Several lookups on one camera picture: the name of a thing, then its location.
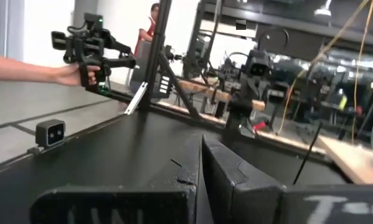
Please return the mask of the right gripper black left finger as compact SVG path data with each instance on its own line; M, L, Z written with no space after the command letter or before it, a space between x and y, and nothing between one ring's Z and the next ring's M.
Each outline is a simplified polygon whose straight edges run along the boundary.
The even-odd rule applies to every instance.
M191 136L141 187L65 185L43 193L31 224L196 224L202 136Z

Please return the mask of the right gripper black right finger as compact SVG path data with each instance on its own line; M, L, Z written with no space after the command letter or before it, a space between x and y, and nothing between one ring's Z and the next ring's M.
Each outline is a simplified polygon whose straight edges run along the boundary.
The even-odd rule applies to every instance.
M286 186L222 143L202 138L214 220L221 224L373 224L373 185Z

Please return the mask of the person's forearm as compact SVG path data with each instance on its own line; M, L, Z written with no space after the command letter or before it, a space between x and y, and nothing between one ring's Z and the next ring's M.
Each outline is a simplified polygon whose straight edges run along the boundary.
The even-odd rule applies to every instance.
M55 82L60 68L31 65L0 56L0 80L21 82Z

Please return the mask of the wooden shelf with black legs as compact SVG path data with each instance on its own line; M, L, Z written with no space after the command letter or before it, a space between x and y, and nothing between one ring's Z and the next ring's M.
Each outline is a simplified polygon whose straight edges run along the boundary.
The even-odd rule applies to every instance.
M313 155L333 162L355 184L373 184L373 150L340 141L318 125L294 127Z

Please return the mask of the black table mat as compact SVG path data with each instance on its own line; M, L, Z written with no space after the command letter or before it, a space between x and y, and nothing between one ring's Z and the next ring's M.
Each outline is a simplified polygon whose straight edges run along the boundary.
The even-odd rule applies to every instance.
M54 187L142 185L189 138L203 135L219 140L284 184L292 182L302 162L301 154L272 143L226 139L215 126L136 113L0 172L0 224L29 224L31 203Z

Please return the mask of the black device with white labels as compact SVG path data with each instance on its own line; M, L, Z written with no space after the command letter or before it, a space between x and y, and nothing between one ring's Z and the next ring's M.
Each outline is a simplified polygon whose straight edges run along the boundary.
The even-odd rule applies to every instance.
M170 45L165 45L158 58L158 70L156 76L159 77L158 98L169 98L173 89L175 89L176 74L170 64L174 61L182 61L183 55L175 54Z

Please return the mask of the white lamp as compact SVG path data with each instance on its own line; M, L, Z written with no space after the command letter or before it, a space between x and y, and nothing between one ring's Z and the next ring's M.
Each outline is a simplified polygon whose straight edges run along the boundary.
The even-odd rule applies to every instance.
M332 0L326 0L325 3L314 11L314 16L331 17L330 5Z

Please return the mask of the person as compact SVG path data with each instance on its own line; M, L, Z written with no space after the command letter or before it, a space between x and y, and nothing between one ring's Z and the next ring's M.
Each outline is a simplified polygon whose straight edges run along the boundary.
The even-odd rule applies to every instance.
M158 12L160 8L160 3L154 3L151 5L150 15L143 20L143 22L138 26L138 39L136 42L136 47L134 51L134 56L138 56L138 51L141 43L151 42L153 39L154 31L156 29L156 22L158 19Z

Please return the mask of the person's hand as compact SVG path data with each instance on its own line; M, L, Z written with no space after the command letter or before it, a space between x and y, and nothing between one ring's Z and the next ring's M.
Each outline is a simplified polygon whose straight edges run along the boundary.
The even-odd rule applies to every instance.
M100 67L94 65L87 66L87 76L82 75L79 66L76 63L66 65L64 67L55 68L53 79L56 83L68 86L82 86L82 77L87 78L89 85L97 83L96 73L100 71Z

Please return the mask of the black metal rig frame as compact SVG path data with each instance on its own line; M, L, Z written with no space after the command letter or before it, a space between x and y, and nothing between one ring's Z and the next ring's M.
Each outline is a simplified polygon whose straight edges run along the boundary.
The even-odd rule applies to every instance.
M137 106L139 109L148 109L151 106L151 98L153 95L153 88L158 70L158 58L161 52L163 51L164 47L165 31L168 23L171 4L172 0L160 0L156 32L154 33L154 37L151 43L149 57L146 64L147 67L145 70L146 76L144 82L148 83L148 87L146 89L146 92L144 93L144 96L142 97L141 101ZM178 82L177 76L175 82L175 89L178 96L186 106L186 110L188 112L187 115L196 121L200 121L202 119L201 115L196 110L196 108L192 104L190 104L190 101L187 99L184 90L181 88Z

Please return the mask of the silver metal bracket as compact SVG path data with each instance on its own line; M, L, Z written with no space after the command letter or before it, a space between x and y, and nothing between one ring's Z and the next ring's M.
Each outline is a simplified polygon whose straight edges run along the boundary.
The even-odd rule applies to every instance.
M129 103L127 109L125 110L125 114L131 115L135 109L137 108L139 102L141 101L146 89L148 87L148 83L142 82L138 88L138 91L135 93L134 97L132 98L131 102Z

